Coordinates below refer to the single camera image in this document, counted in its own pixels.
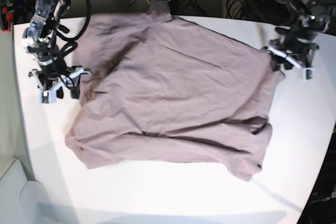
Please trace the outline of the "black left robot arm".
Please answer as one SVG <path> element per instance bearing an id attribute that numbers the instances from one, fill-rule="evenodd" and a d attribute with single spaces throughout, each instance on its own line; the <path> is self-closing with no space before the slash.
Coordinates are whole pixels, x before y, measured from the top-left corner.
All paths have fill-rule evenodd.
<path id="1" fill-rule="evenodd" d="M 270 40 L 263 51 L 273 60 L 273 70 L 281 65 L 285 69 L 296 67 L 304 74 L 313 73 L 313 59 L 318 44 L 314 42 L 318 33 L 325 33 L 331 21 L 326 9 L 318 0 L 275 0 L 284 4 L 294 15 L 294 21 L 288 29 L 276 27 L 280 38 Z"/>

